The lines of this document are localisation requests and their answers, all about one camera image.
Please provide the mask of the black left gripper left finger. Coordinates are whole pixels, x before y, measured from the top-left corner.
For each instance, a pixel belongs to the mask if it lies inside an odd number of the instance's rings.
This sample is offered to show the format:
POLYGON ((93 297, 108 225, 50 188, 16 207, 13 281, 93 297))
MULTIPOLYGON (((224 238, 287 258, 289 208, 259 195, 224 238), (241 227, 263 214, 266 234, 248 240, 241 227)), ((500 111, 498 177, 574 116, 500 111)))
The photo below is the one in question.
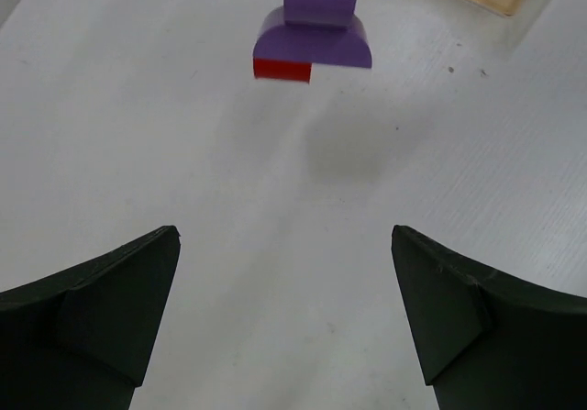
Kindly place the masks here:
POLYGON ((180 256, 159 227, 1 294, 4 409, 128 409, 145 379, 180 256))

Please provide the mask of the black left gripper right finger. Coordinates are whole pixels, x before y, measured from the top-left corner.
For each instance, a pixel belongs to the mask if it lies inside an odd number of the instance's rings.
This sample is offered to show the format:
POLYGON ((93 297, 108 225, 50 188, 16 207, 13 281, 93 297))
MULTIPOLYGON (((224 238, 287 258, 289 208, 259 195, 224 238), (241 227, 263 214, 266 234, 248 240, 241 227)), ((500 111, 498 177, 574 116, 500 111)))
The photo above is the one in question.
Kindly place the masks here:
POLYGON ((441 409, 583 409, 586 300, 462 256, 408 226, 391 252, 441 409))

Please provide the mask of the red lego brick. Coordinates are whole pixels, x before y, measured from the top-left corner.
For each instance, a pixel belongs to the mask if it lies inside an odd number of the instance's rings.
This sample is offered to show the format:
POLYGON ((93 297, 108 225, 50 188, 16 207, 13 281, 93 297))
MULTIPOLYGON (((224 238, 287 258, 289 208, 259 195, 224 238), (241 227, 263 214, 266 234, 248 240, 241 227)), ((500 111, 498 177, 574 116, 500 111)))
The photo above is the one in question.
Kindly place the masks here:
POLYGON ((311 63, 253 59, 253 74, 256 79, 309 83, 311 71, 311 63))

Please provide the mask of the purple lego piece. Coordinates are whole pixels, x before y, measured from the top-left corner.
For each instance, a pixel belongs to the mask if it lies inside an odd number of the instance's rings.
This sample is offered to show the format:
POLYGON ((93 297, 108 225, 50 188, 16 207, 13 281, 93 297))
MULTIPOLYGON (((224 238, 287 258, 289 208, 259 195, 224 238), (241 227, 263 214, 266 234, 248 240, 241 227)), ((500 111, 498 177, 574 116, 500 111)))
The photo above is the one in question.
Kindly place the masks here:
POLYGON ((369 69, 371 48, 357 0, 283 0, 265 18, 252 59, 369 69))

